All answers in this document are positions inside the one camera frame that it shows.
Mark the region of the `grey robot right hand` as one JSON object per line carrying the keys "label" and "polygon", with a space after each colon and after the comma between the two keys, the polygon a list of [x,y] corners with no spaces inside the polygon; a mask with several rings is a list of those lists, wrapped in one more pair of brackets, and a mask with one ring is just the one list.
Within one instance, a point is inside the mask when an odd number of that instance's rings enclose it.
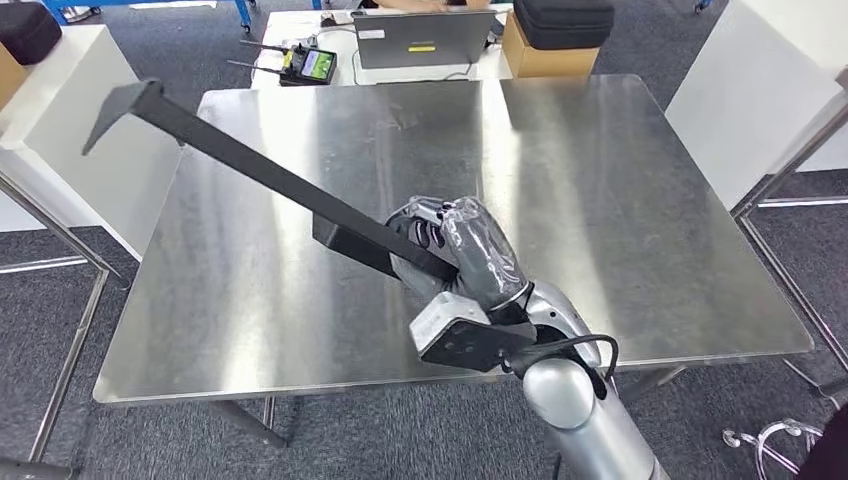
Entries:
{"label": "grey robot right hand", "polygon": [[529,283],[503,230],[475,197],[445,201],[413,196],[385,225],[407,240],[415,236],[423,247],[434,240],[455,259],[458,273],[443,280],[401,257],[390,257],[400,280],[425,300],[449,291],[494,311],[520,296]]}

